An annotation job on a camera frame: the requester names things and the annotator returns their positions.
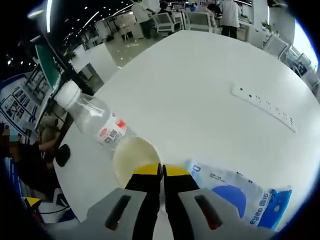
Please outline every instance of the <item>power strip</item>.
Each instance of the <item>power strip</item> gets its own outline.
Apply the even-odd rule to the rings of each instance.
[[[267,114],[273,116],[275,119],[279,120],[281,123],[286,125],[294,133],[297,132],[294,120],[286,112],[280,110],[276,105],[272,104],[270,101],[263,99],[261,96],[250,92],[248,89],[233,84],[231,89],[231,94],[239,99],[242,99],[257,108],[263,110]]]

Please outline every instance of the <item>bottle label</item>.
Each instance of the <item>bottle label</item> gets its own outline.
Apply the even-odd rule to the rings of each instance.
[[[114,113],[111,113],[109,119],[99,131],[98,138],[102,143],[112,143],[125,136],[126,131],[126,123],[118,119]]]

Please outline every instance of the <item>plastic bag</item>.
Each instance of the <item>plastic bag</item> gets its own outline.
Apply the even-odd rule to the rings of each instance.
[[[199,188],[207,188],[238,209],[239,216],[248,224],[274,230],[285,212],[292,190],[263,189],[239,172],[186,160],[185,169]]]

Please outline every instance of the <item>bottle cap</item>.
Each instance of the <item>bottle cap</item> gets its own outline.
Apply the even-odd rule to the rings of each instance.
[[[54,100],[60,107],[67,110],[78,100],[80,94],[81,89],[74,81],[70,80],[61,87]]]

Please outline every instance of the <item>plastic water bottle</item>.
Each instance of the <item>plastic water bottle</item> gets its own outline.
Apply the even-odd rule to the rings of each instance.
[[[103,101],[82,93],[73,81],[66,82],[54,99],[71,114],[82,134],[110,147],[111,150],[116,149],[123,137],[135,135]]]

